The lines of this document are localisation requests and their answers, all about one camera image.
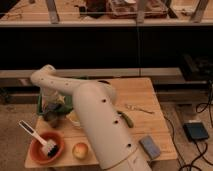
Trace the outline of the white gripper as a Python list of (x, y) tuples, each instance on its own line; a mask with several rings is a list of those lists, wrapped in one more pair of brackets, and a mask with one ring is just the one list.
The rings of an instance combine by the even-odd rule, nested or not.
[(60, 103), (64, 102), (63, 96), (56, 90), (52, 90), (50, 88), (42, 88), (41, 89), (42, 99), (46, 103)]

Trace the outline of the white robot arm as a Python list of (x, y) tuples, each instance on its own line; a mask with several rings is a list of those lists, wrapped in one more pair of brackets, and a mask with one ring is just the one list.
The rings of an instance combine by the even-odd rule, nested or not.
[(45, 95), (54, 91), (70, 95), (75, 113), (105, 171), (152, 171), (127, 126), (114, 107), (116, 90), (93, 80), (61, 78), (52, 65), (30, 76)]

